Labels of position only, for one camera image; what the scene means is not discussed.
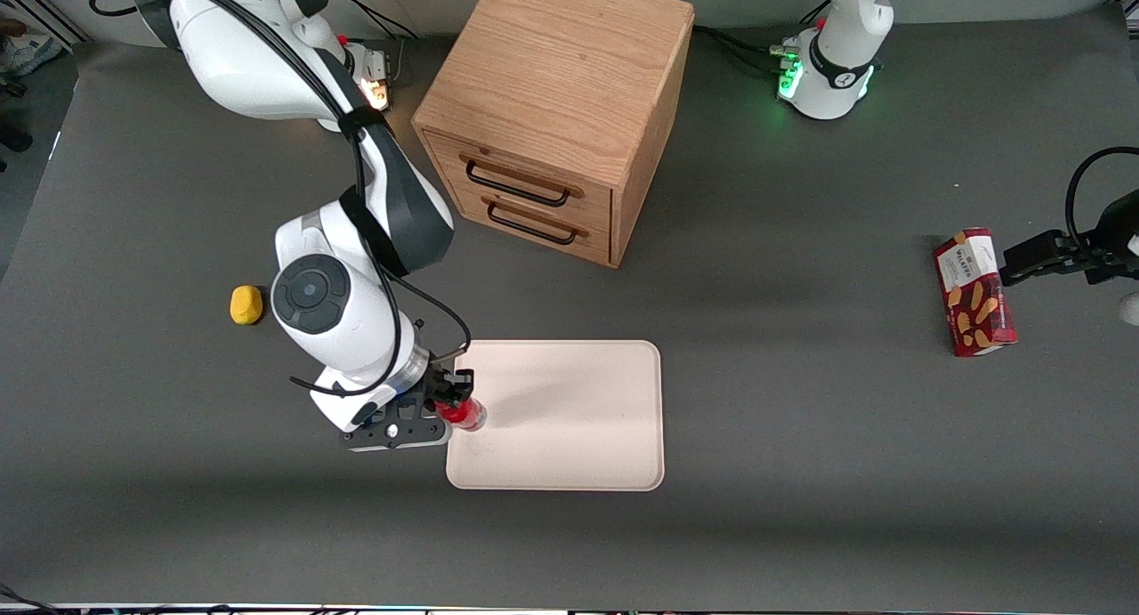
drawer handle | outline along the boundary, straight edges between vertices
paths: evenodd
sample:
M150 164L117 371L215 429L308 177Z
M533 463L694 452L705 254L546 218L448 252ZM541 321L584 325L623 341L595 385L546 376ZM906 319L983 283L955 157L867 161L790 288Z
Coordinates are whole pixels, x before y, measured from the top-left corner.
M538 194L526 192L525 189L511 188L511 186L505 184L505 182L487 180L487 178L481 178L475 173L475 161L470 159L467 162L467 178L468 180L477 182L480 186L486 186L486 188L497 189L499 192L513 194L513 196L526 198L528 202L534 204L541 204L542 206L550 206L550 208L560 208L560 206L566 205L566 200L570 198L570 190L563 189L562 197L549 198L541 197Z
M513 229L518 232L534 235L536 238L544 238L546 241L557 243L558 246L570 246L574 238L577 238L577 230L574 229L570 230L570 237L554 237L554 235L542 232L541 230L534 230L532 227L519 224L519 222L513 222L509 219L500 218L494 213L494 208L497 208L497 206L498 204L495 204L495 202L486 203L486 216L490 218L492 222L497 222L497 224L513 227Z

gray tabletop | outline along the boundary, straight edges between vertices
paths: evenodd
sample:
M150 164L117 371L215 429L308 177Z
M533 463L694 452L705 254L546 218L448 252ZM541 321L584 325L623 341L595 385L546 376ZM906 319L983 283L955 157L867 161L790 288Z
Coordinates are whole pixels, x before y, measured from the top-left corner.
M395 88L433 178L408 120L448 44L410 43ZM1118 10L899 26L866 101L812 123L698 35L621 270L458 222L415 282L480 338L657 344L644 494L462 492L444 449L343 451L286 380L318 364L227 303L350 184L347 146L224 112L177 52L87 47L0 286L0 577L57 601L1134 612L1129 285L1023 284L1022 343L958 360L931 259L964 227L1062 224L1075 165L1139 136L1125 47ZM1083 221L1133 177L1104 161Z

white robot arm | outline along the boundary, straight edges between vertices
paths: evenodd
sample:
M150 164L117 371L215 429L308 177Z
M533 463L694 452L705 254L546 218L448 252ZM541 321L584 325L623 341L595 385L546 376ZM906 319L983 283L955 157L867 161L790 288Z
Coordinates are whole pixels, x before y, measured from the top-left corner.
M294 383L309 388L351 450L443 443L452 424L482 425L484 411L469 399L473 374L451 375L433 363L415 323L395 306L390 279L401 281L443 257L451 214L370 108L370 60L382 55L342 47L318 15L327 2L136 6L163 43L182 50L206 95L224 108L260 120L318 120L346 132L357 186L276 235L273 317L326 367L314 384Z
M831 0L826 26L785 39L789 52L779 97L814 120L845 116L866 96L874 56L894 26L890 0Z

yellow sponge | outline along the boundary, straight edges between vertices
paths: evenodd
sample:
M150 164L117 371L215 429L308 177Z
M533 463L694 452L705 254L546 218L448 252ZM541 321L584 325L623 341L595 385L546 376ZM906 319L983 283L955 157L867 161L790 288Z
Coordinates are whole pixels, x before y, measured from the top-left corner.
M229 315L233 323L253 326L261 320L265 305L256 286L238 286L229 298Z

wooden drawer cabinet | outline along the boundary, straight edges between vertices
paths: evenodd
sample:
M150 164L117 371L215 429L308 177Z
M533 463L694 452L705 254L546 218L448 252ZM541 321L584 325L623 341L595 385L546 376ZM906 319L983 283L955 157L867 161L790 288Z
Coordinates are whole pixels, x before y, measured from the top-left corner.
M591 262L609 263L608 189L557 184L533 169L490 161L478 146L429 132L424 146L464 218Z
M412 117L459 214L620 265L694 18L679 0L480 0Z

